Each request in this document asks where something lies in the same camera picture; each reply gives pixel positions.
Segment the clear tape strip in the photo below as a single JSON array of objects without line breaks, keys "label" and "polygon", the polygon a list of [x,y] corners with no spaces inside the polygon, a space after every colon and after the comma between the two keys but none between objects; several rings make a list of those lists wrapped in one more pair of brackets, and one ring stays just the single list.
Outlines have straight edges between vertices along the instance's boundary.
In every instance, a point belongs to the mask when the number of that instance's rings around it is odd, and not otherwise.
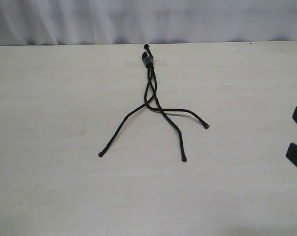
[{"label": "clear tape strip", "polygon": [[[154,65],[154,67],[167,66],[167,61],[166,60],[155,60],[153,65]],[[123,66],[124,67],[130,67],[130,68],[133,68],[133,67],[145,67],[145,64],[143,63],[142,60],[124,61]]]}]

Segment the white curtain backdrop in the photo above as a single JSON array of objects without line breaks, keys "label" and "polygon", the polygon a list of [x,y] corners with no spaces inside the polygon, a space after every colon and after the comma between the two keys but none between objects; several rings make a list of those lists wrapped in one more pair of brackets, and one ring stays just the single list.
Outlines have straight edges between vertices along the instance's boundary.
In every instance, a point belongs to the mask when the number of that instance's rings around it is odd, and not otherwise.
[{"label": "white curtain backdrop", "polygon": [[0,45],[297,41],[297,0],[0,0]]}]

